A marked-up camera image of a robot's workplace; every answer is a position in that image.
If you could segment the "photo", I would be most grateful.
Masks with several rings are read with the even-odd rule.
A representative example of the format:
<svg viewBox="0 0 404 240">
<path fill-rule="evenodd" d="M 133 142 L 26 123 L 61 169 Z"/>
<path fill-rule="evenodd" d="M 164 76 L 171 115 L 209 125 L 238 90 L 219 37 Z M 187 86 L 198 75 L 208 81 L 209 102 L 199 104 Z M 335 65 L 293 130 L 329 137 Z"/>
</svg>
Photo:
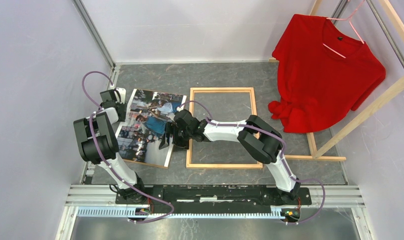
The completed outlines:
<svg viewBox="0 0 404 240">
<path fill-rule="evenodd" d="M 173 121 L 186 95 L 134 89 L 126 119 L 116 131 L 123 160 L 152 167 L 168 168 L 173 146 L 159 150 L 166 123 Z"/>
</svg>

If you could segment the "wooden picture frame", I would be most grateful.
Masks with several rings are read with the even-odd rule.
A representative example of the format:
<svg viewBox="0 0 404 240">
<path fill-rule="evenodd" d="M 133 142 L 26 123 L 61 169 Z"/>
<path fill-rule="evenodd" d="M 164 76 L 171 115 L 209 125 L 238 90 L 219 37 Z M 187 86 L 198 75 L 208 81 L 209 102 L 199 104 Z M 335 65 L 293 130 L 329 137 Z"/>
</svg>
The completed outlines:
<svg viewBox="0 0 404 240">
<path fill-rule="evenodd" d="M 251 112 L 257 115 L 255 91 L 253 87 L 191 87 L 189 101 L 195 101 L 195 94 L 200 93 L 248 93 L 250 95 Z M 189 142 L 189 149 L 186 152 L 186 167 L 188 169 L 261 169 L 260 162 L 253 164 L 243 163 L 192 163 L 192 143 Z"/>
</svg>

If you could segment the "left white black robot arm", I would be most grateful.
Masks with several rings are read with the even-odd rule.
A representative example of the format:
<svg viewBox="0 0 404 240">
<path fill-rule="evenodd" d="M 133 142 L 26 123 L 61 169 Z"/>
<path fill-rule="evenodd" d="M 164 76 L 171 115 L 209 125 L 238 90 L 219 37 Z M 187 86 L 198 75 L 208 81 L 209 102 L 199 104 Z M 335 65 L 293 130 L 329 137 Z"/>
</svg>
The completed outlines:
<svg viewBox="0 0 404 240">
<path fill-rule="evenodd" d="M 126 90 L 115 88 L 100 93 L 101 109 L 91 116 L 75 120 L 73 128 L 81 158 L 100 166 L 115 180 L 110 185 L 117 199 L 140 204 L 147 199 L 142 179 L 131 170 L 119 154 L 119 143 L 112 125 L 125 121 Z"/>
</svg>

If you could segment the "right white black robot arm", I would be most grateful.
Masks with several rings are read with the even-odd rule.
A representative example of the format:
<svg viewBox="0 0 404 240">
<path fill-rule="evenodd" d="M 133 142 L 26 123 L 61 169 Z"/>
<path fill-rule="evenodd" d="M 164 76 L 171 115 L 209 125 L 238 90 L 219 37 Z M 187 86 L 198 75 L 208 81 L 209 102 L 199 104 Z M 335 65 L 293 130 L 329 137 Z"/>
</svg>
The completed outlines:
<svg viewBox="0 0 404 240">
<path fill-rule="evenodd" d="M 257 162 L 264 164 L 273 176 L 281 202 L 293 203 L 299 196 L 300 181 L 288 166 L 282 136 L 257 115 L 236 122 L 198 120 L 186 109 L 167 122 L 159 149 L 170 145 L 189 149 L 190 140 L 197 142 L 237 142 Z"/>
</svg>

